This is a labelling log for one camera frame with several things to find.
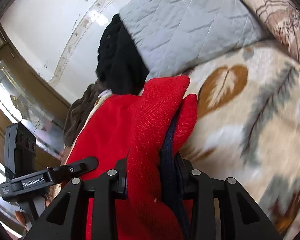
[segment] black mount bracket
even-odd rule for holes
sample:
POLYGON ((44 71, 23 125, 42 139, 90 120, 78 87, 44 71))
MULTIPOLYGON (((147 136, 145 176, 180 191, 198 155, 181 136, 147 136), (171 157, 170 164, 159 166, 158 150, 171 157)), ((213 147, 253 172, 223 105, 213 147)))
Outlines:
MULTIPOLYGON (((183 199, 193 199, 189 240, 215 240, 214 197, 219 199, 223 240, 282 240, 268 217, 234 178, 211 179, 177 154, 183 199)), ((127 198, 126 160, 96 179, 73 178, 24 240, 84 240, 89 198, 94 198, 91 239, 117 240, 115 199, 127 198)))
POLYGON ((1 183, 1 196, 7 202, 17 202, 33 225, 45 209, 43 196, 49 187, 92 171, 97 166, 98 159, 88 157, 69 165, 33 172, 1 183))

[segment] red sweater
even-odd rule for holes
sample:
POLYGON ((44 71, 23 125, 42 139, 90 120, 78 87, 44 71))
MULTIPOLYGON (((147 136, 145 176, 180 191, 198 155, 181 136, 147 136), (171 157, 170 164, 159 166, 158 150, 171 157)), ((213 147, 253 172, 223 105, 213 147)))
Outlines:
MULTIPOLYGON (((95 156, 96 170, 83 180, 98 177, 127 156, 127 200, 116 200, 119 240, 182 240, 173 212, 161 201, 159 152, 171 119, 180 107, 173 137, 173 153, 191 134, 197 119, 197 97, 183 99, 189 78, 156 78, 146 83, 141 97, 113 95, 94 113, 80 133, 68 163, 95 156)), ((91 239, 89 204, 86 239, 91 239)))

